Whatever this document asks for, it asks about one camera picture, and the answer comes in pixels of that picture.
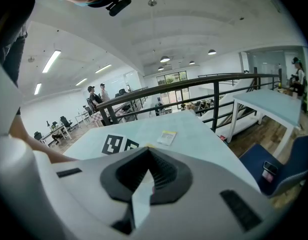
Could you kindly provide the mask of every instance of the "light blue tabletop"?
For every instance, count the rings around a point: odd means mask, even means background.
[[[299,125],[301,100],[269,89],[233,95],[234,99],[249,103],[284,120],[294,127]]]
[[[162,131],[177,132],[170,146],[157,143]],[[256,181],[223,141],[188,110],[143,120],[90,129],[64,155],[87,160],[106,156],[102,148],[108,134],[124,135],[144,147],[171,150],[220,165],[260,191]]]

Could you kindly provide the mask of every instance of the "blue chair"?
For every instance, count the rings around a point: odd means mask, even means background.
[[[254,177],[264,195],[268,197],[280,195],[304,180],[308,174],[308,136],[298,137],[294,141],[286,164],[281,164],[259,144],[246,151],[239,160]],[[278,168],[271,183],[262,177],[265,161]]]

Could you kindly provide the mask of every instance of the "black shirt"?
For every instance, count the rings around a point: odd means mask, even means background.
[[[0,6],[0,63],[17,86],[27,37],[24,25],[32,13],[35,0],[9,1]]]
[[[90,93],[89,94],[89,98],[90,100],[93,102],[93,101],[96,101],[98,104],[101,104],[102,103],[102,100],[99,96],[97,96],[95,93]]]

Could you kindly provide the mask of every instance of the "white ceiling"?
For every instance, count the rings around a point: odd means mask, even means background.
[[[18,81],[25,100],[35,98],[37,83],[42,83],[40,95],[77,89],[77,82],[95,79],[94,72],[107,64],[113,66],[106,70],[128,66],[148,76],[158,72],[163,55],[171,58],[168,71],[206,61],[210,49],[219,55],[299,40],[277,0],[157,0],[155,7],[148,1],[132,0],[110,17],[104,8],[37,0]],[[62,53],[42,74],[54,50]]]

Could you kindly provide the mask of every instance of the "smoke detector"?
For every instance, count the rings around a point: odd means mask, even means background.
[[[158,1],[156,1],[156,0],[149,0],[149,1],[148,1],[148,5],[149,5],[150,7],[156,6],[157,4],[158,4]]]
[[[35,61],[35,59],[31,56],[31,57],[29,57],[28,58],[28,60],[27,60],[29,63],[32,63],[32,62],[34,62]]]

